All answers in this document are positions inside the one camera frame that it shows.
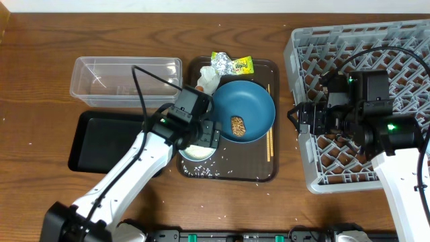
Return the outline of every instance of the yellow snack package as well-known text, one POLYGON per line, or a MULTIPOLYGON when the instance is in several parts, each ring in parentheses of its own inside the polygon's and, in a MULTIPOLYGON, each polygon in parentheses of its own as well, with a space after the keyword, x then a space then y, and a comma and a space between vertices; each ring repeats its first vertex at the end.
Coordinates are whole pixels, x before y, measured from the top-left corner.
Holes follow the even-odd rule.
POLYGON ((233 75, 254 73, 253 59, 250 56, 233 61, 233 75))
POLYGON ((225 52, 213 52, 210 57, 210 62, 218 75, 242 75, 254 73, 253 59, 250 56, 231 60, 225 52))

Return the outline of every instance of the blue plate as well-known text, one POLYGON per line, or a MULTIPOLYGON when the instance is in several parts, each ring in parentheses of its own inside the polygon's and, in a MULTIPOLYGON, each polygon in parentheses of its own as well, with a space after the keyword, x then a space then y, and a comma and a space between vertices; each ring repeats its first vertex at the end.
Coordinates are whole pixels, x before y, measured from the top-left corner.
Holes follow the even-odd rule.
POLYGON ((222 124, 221 135, 238 143, 263 137, 275 122, 275 104, 262 86, 250 81, 232 81, 214 93, 213 120, 222 124), (245 135, 237 137, 231 130, 231 118, 241 117, 245 135))

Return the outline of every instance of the plastic dish rack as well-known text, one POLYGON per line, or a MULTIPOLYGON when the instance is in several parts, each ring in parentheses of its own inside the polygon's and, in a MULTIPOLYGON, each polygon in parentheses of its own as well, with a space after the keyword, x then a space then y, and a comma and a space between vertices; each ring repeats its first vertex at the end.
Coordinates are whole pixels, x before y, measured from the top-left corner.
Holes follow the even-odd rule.
MULTIPOLYGON (((398 46, 413 50, 430 65, 430 20, 302 28, 292 32, 284 50, 288 85, 296 104, 327 100, 321 74, 365 49, 398 46)), ((414 58, 382 50, 356 58, 344 67, 386 69, 394 113, 413 114, 421 131, 430 124, 430 80, 414 58)), ((370 161, 354 157, 334 136, 300 134, 298 141, 308 189, 315 194, 382 188, 370 161)))

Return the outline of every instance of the black tray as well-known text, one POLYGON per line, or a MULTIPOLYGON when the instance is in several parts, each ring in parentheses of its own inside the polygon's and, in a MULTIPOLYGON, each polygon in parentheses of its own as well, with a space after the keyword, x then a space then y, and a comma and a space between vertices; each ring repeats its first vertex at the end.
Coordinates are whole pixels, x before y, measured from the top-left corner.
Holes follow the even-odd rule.
POLYGON ((81 114, 69 157, 69 169, 108 173, 142 130, 142 115, 86 111, 81 114))
MULTIPOLYGON (((276 64, 270 60, 257 59, 253 59, 253 64, 255 70, 253 74, 223 76, 220 86, 236 80, 252 81, 264 87, 270 84, 270 95, 278 111, 280 83, 276 64)), ((200 78, 200 69, 208 65, 210 65, 210 57, 201 56, 192 60, 188 77, 191 86, 197 85, 197 80, 200 78)), ((194 162, 180 157, 177 161, 178 170, 184 176, 193 178, 268 182, 277 173, 279 157, 278 130, 279 122, 276 116, 272 132, 273 156, 270 157, 270 161, 267 161, 266 136, 247 144, 234 143, 221 138, 217 151, 209 159, 194 162)))

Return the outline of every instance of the green clip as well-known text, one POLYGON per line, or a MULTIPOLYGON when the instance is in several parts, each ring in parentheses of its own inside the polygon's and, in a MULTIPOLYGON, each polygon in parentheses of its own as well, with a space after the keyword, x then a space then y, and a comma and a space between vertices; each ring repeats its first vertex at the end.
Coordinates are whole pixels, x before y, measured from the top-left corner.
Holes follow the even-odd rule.
POLYGON ((188 242, 197 242, 197 235, 188 235, 188 242))
POLYGON ((275 236, 275 242, 284 242, 284 236, 276 235, 275 236))

